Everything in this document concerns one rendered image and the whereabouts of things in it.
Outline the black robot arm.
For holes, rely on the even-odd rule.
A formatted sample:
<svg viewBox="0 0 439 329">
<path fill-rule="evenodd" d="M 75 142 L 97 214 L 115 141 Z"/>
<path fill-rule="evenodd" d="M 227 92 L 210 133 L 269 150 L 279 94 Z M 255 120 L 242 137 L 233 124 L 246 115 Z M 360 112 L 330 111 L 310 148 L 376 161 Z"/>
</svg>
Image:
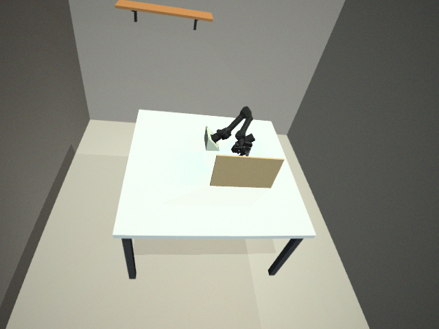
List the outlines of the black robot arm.
<svg viewBox="0 0 439 329">
<path fill-rule="evenodd" d="M 255 141 L 255 138 L 252 133 L 246 136 L 246 131 L 253 120 L 252 111 L 249 109 L 248 106 L 244 106 L 241 109 L 239 116 L 228 127 L 225 127 L 222 130 L 217 129 L 216 133 L 211 135 L 212 141 L 216 144 L 216 142 L 219 141 L 220 139 L 225 140 L 229 138 L 232 135 L 231 132 L 241 123 L 243 119 L 246 120 L 244 121 L 244 124 L 242 125 L 241 129 L 237 131 L 237 133 L 235 134 L 235 138 L 237 139 L 237 141 L 231 148 L 233 153 L 239 154 L 239 150 L 242 149 L 240 143 L 244 143 L 245 141 L 248 142 Z"/>
</svg>

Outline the tan flat rectangular board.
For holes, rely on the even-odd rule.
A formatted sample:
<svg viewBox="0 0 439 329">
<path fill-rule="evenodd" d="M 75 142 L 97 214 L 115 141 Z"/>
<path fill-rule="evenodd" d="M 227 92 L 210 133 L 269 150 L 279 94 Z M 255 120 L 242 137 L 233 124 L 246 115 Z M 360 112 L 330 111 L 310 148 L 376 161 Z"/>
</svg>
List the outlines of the tan flat rectangular board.
<svg viewBox="0 0 439 329">
<path fill-rule="evenodd" d="M 284 158 L 216 155 L 210 186 L 272 188 Z"/>
</svg>

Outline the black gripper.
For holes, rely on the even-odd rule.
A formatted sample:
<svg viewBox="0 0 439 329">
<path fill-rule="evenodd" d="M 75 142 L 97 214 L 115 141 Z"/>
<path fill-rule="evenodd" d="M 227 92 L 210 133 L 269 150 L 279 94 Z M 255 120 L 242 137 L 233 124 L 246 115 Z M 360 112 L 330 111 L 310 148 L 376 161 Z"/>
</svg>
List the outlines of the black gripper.
<svg viewBox="0 0 439 329">
<path fill-rule="evenodd" d="M 252 148 L 252 143 L 245 141 L 244 143 L 240 143 L 240 145 L 242 149 L 239 150 L 240 153 L 239 156 L 244 156 L 244 155 L 249 156 L 250 150 Z"/>
</svg>

